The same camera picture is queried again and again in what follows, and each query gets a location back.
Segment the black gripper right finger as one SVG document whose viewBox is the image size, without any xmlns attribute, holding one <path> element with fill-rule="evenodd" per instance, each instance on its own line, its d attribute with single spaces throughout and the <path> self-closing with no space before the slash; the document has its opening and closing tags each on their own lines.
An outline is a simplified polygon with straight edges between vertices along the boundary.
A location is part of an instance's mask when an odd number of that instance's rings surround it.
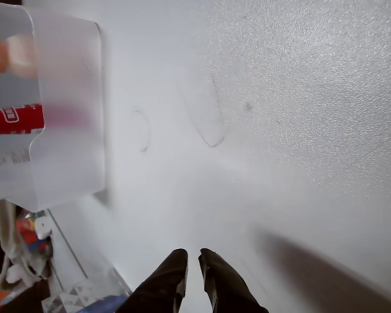
<svg viewBox="0 0 391 313">
<path fill-rule="evenodd" d="M 253 297 L 245 280 L 220 255 L 203 248 L 198 261 L 204 279 L 204 291 L 208 294 L 214 312 L 268 312 Z"/>
</svg>

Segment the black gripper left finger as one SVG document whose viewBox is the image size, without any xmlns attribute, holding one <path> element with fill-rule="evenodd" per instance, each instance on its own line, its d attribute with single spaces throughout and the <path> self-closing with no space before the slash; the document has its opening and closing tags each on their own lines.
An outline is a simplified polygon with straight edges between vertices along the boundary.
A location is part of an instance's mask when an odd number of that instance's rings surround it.
<svg viewBox="0 0 391 313">
<path fill-rule="evenodd" d="M 187 268 L 187 251 L 181 248 L 173 250 L 116 312 L 178 312 L 185 297 Z"/>
</svg>

